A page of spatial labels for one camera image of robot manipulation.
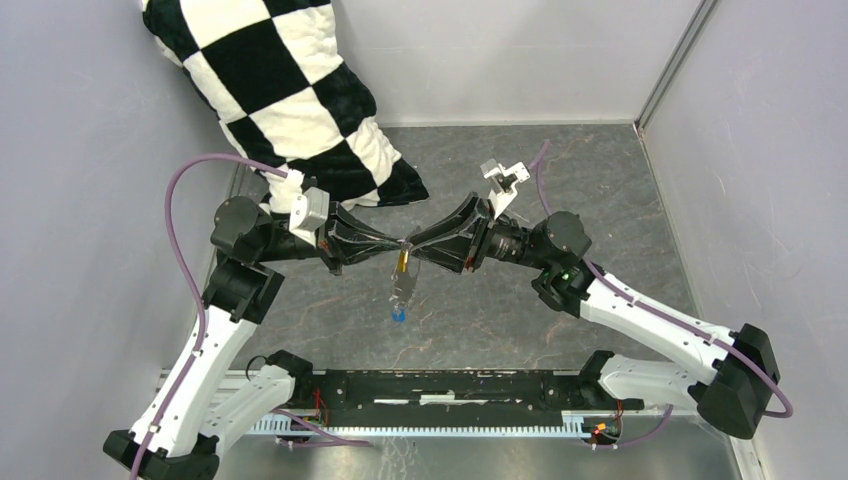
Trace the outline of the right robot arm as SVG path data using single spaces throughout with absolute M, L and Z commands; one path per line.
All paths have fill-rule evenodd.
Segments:
M 717 430 L 745 440 L 763 418 L 793 415 L 764 330 L 711 324 L 645 296 L 586 259 L 591 244 L 574 213 L 558 211 L 528 228 L 475 194 L 404 242 L 410 256 L 456 273 L 487 259 L 536 269 L 531 285 L 548 308 L 615 330 L 662 355 L 644 361 L 596 354 L 596 370 L 577 382 L 580 400 L 591 408 L 616 399 L 691 409 Z

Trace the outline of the yellow tagged key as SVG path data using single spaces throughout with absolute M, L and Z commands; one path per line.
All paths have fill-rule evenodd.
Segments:
M 401 250 L 398 255 L 395 273 L 397 275 L 406 274 L 408 272 L 409 265 L 409 251 Z

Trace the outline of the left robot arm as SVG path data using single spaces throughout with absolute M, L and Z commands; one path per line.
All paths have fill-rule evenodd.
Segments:
M 173 370 L 149 409 L 103 445 L 133 479 L 211 479 L 223 455 L 262 417 L 284 403 L 297 408 L 312 399 L 309 364 L 278 353 L 228 399 L 212 403 L 284 281 L 266 262 L 319 258 L 338 275 L 345 265 L 401 246 L 317 188 L 296 195 L 286 219 L 246 197 L 231 198 L 216 211 L 211 241 L 217 265 L 205 289 L 190 287 L 198 319 Z

